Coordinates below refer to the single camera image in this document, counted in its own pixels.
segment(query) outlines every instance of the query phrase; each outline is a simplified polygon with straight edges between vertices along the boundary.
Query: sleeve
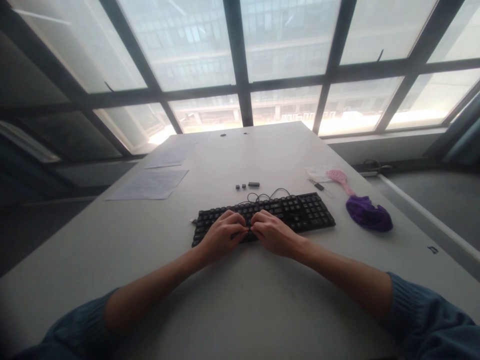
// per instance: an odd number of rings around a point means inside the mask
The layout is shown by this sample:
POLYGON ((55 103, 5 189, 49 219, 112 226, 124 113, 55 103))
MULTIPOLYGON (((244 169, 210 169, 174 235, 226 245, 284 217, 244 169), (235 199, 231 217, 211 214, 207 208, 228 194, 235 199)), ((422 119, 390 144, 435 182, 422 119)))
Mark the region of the sleeve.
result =
POLYGON ((107 301, 116 290, 64 315, 48 330, 42 343, 58 343, 81 359, 108 358, 121 341, 109 332, 104 318, 107 301))
POLYGON ((406 359, 478 359, 480 327, 436 292, 388 273, 393 285, 386 325, 406 359))

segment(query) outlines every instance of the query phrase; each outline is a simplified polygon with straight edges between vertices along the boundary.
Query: paper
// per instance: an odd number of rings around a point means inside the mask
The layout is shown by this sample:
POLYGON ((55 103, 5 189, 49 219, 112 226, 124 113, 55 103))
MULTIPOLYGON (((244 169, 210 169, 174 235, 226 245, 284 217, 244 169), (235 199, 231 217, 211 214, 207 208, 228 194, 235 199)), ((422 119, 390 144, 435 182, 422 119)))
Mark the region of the paper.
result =
POLYGON ((153 158, 146 163, 145 169, 163 168, 182 165, 193 150, 195 144, 201 143, 210 135, 209 132, 170 136, 154 152, 153 158))
POLYGON ((188 172, 188 170, 141 170, 106 200, 168 199, 188 172))
POLYGON ((333 180, 327 176, 328 170, 343 170, 341 167, 334 166, 334 165, 317 165, 317 166, 310 166, 306 167, 305 171, 310 178, 315 180, 317 183, 330 183, 333 180))

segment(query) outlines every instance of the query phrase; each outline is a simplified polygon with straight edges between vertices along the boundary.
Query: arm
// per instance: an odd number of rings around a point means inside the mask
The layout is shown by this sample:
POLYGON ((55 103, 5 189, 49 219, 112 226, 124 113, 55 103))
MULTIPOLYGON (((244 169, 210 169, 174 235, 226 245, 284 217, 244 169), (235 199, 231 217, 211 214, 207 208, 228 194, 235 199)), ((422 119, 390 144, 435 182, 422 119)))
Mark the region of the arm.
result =
POLYGON ((357 301, 394 336, 405 357, 480 354, 480 327, 437 293, 316 245, 267 211, 251 223, 267 250, 310 267, 357 301))
MULTIPOLYGON (((50 328, 37 348, 53 344, 80 358, 108 357, 155 304, 189 276, 232 252, 247 232, 245 219, 228 210, 197 247, 160 269, 72 310, 50 328)), ((24 354, 36 351, 40 349, 31 348, 24 354)))
POLYGON ((392 303, 392 280, 387 273, 316 245, 267 211, 256 213, 251 223, 251 230, 267 250, 312 268, 345 291, 379 323, 387 321, 392 303))

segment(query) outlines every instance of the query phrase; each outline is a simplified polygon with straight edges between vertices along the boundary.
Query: table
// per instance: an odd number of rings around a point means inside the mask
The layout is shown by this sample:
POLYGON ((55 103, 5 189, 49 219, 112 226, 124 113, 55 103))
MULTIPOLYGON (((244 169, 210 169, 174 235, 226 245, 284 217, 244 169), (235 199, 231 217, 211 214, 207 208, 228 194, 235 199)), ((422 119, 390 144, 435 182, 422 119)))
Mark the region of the table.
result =
MULTIPOLYGON (((178 167, 189 172, 169 199, 104 200, 151 156, 0 280, 11 352, 38 343, 74 307, 186 252, 194 234, 189 219, 199 210, 246 200, 250 190, 237 191, 236 184, 260 182, 258 193, 279 187, 311 193, 317 189, 304 168, 320 164, 343 168, 359 196, 389 211, 394 228, 381 234, 359 227, 348 216, 342 187, 328 183, 334 198, 319 194, 337 225, 305 236, 427 286, 480 322, 480 284, 301 122, 213 131, 178 167)), ((254 242, 185 281, 116 358, 372 359, 395 353, 390 336, 341 290, 254 242)))

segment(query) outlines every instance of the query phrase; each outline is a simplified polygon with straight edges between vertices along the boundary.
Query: black keyboard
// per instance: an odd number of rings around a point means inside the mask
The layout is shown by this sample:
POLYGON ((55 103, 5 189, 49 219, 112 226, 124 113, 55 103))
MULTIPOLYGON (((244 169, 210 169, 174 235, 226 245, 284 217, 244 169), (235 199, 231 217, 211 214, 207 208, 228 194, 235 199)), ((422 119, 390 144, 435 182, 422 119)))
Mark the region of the black keyboard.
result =
MULTIPOLYGON (((266 210, 276 216, 296 233, 335 226, 334 218, 316 192, 303 195, 290 195, 270 200, 199 211, 195 235, 193 236, 193 242, 191 244, 192 248, 202 241, 207 231, 209 231, 210 226, 227 210, 241 214, 245 218, 248 228, 250 227, 252 217, 260 210, 266 210)), ((256 240, 258 240, 258 238, 255 234, 248 231, 242 243, 249 243, 256 240)))

